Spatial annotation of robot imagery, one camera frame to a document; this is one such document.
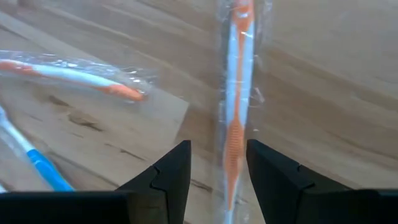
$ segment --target toothbrush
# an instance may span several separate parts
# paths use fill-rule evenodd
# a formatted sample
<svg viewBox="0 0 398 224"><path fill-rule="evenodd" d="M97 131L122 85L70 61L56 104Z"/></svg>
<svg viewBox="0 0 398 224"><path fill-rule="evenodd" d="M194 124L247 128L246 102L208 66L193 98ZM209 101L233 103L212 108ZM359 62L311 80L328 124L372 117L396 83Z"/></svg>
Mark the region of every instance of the toothbrush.
<svg viewBox="0 0 398 224"><path fill-rule="evenodd" d="M7 193L7 190L0 184L0 194Z"/></svg>
<svg viewBox="0 0 398 224"><path fill-rule="evenodd" d="M98 77L86 72L79 72L69 68L58 68L48 65L35 65L17 60L0 60L0 71L14 72L29 77L46 77L81 86L94 88L106 94L119 96L134 101L142 101L143 94L133 88L129 88L107 78Z"/></svg>
<svg viewBox="0 0 398 224"><path fill-rule="evenodd" d="M0 127L13 137L26 152L37 172L55 191L73 191L73 188L61 176L55 166L21 134L8 120L6 111L0 105Z"/></svg>
<svg viewBox="0 0 398 224"><path fill-rule="evenodd" d="M234 0L228 44L226 139L224 144L224 224L232 224L236 189L244 160L244 129L249 108L254 52L253 0Z"/></svg>

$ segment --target blue handle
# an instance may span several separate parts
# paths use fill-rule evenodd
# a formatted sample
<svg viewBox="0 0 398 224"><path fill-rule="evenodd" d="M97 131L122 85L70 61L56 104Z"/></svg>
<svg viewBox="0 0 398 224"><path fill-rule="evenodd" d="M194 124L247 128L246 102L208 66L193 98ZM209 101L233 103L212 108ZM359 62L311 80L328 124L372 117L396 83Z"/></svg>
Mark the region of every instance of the blue handle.
<svg viewBox="0 0 398 224"><path fill-rule="evenodd" d="M32 149L27 156L41 176L51 185L55 191L74 191L68 182L61 176L55 166L38 150Z"/></svg>

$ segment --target wrapped toothbrush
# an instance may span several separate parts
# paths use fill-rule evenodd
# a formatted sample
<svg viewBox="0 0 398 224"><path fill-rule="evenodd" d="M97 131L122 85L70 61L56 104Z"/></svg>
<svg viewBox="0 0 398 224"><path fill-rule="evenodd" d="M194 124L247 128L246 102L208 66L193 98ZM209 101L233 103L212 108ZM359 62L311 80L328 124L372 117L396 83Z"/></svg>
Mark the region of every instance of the wrapped toothbrush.
<svg viewBox="0 0 398 224"><path fill-rule="evenodd" d="M245 149L250 107L264 106L260 87L253 85L254 73L260 73L263 41L269 34L267 25L272 9L270 0L228 0L220 2L221 53L224 60L224 76L221 80L221 100L215 159L215 186L213 203L215 223L256 223L242 189L250 184L245 181ZM254 126L261 123L253 121Z"/></svg>
<svg viewBox="0 0 398 224"><path fill-rule="evenodd" d="M50 54L0 51L0 75L39 83L64 83L128 101L142 101L154 77L140 68L118 68Z"/></svg>

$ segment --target clear plastic packaging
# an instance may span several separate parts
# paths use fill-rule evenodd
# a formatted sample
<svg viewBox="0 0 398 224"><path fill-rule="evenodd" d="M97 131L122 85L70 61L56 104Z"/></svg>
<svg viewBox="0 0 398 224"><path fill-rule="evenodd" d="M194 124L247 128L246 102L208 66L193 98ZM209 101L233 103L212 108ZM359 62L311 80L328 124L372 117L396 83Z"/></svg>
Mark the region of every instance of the clear plastic packaging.
<svg viewBox="0 0 398 224"><path fill-rule="evenodd" d="M154 80L140 68L117 68L89 60L51 54L0 51L0 73L33 82L67 83L102 91L130 101L142 101Z"/></svg>
<svg viewBox="0 0 398 224"><path fill-rule="evenodd" d="M86 100L86 102L80 102L80 104L88 106L92 104L93 108L95 108L97 103L107 102L103 93L111 96L109 100L115 102L113 105L118 105L115 97L126 102L143 101L142 104L134 105L134 107L138 106L139 110L143 111L151 109L150 105L145 105L145 103L153 103L150 98L150 92L154 84L154 76L149 70L132 67L120 69L111 65L76 58L59 57L50 54L0 51L0 79L3 87L0 103L0 138L2 139L1 144L3 144L3 147L1 147L0 163L6 166L3 170L8 170L8 172L2 174L6 176L0 177L0 193L10 190L75 190L73 184L70 183L68 178L63 176L51 160L51 158L56 158L56 156L46 156L48 152L53 152L47 145L49 142L45 141L37 144L37 140L35 140L37 137L35 136L42 138L50 135L50 138L59 138L56 132L61 133L64 131L65 123L62 125L61 122L61 125L56 124L55 126L54 124L65 116L70 123L87 127L97 132L103 132L104 130L100 125L96 124L97 122L90 117L89 113L82 112L87 108L80 107L76 109L57 98L58 95L67 97L72 94L81 94L81 99ZM46 109L48 108L46 108L45 103L43 105L35 105L33 100L29 98L34 95L36 90L51 88L58 91L58 93L53 91L51 95L46 97L53 105L57 106L58 110L62 108L62 114L58 118L52 118L51 114L46 114ZM95 94L85 96L84 91L86 90L92 90ZM9 108L12 108L11 113L6 111ZM21 113L38 121L36 128L32 124L29 125L31 128L33 127L34 132L27 134L24 128L20 130L19 126L14 125L11 121L12 117ZM117 127L119 123L117 118L109 119L109 121L114 121L115 123L116 127L112 128L120 128ZM83 135L78 133L72 134L78 138L84 138ZM77 149L77 147L73 146L73 141L65 144L65 141L61 140L59 142L63 143L59 143L59 148L64 148L64 152L66 152L65 147ZM87 139L87 141L98 142L100 140L98 140L98 137L93 137L91 140Z"/></svg>
<svg viewBox="0 0 398 224"><path fill-rule="evenodd" d="M257 209L246 169L246 139L258 131L258 117L264 111L263 86L256 76L265 74L264 47L269 39L272 1L221 1L220 55L223 71L220 88L218 130L216 133L215 186L213 204L215 223L257 223Z"/></svg>

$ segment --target light wooden surface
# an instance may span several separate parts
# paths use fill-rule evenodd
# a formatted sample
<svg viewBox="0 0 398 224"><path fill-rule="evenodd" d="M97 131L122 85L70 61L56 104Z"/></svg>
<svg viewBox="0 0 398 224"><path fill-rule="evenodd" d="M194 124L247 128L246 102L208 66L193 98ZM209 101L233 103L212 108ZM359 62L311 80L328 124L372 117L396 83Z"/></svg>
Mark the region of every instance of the light wooden surface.
<svg viewBox="0 0 398 224"><path fill-rule="evenodd" d="M220 77L216 3L17 3L0 0L1 49L140 65L159 76L151 100L141 106L2 79L0 99L18 127L79 190L115 189L191 139L185 220L210 223ZM273 41L257 46L263 57L254 83L265 103L251 111L256 131L249 136L351 187L398 187L396 3L280 0L273 7ZM9 172L0 172L2 183L12 190L45 187L4 153L0 166ZM248 205L250 223L263 223L251 185L244 183L241 202Z"/></svg>

